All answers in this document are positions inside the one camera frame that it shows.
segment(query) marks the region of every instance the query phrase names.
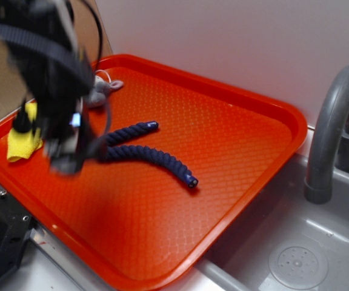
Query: sink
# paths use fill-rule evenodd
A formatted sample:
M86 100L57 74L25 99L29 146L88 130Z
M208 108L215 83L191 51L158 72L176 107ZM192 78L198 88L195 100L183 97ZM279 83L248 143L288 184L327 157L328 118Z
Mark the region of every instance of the sink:
M208 262L232 290L349 290L349 174L335 170L331 201L316 205L304 198L306 166L292 157L197 268Z

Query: gray faucet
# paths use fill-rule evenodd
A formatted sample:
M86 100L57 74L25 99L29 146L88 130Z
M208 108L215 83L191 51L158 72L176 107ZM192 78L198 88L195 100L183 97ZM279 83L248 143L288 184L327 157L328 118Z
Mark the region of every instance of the gray faucet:
M349 66L334 79L317 120L305 179L308 201L331 199L334 166L349 173Z

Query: blue rope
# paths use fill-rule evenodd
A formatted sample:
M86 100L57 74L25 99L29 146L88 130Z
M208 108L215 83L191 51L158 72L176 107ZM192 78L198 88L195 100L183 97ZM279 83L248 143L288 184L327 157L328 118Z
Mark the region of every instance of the blue rope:
M157 128L158 123L156 121L140 122L106 134L107 155L104 161L122 161L125 159L147 161L171 171L180 181L186 183L189 188L196 187L199 181L192 176L192 172L186 165L169 153L141 145L120 145L114 147L116 144L128 141L129 139L146 135Z
M139 122L135 125L106 134L106 142L109 147L112 147L129 139L146 135L156 129L158 129L158 123L156 121Z
M161 150L152 149L141 145L120 145L119 147L107 147L105 161L123 161L125 159L138 159L147 161L171 171L180 181L186 183L189 188L198 185L198 180L192 176L192 172L174 156Z

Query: drain strainer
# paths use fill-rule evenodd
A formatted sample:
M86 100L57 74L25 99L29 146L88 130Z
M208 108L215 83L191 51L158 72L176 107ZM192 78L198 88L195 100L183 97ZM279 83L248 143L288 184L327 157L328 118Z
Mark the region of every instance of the drain strainer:
M316 287L328 273L328 261L321 250L298 240L278 245L270 254L269 267L277 281L296 290Z

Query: orange tray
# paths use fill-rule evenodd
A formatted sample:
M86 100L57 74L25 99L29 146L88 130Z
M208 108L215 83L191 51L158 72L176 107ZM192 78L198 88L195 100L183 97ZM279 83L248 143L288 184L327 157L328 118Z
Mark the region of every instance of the orange tray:
M50 172L42 150L9 163L12 116L0 122L0 184L109 285L158 289L246 208L303 143L307 122L286 103L133 56L105 58L100 69L125 83L110 97L111 129L157 121L157 132L131 143L171 153L198 187L142 161L87 161L76 176ZM105 120L90 112L94 131Z

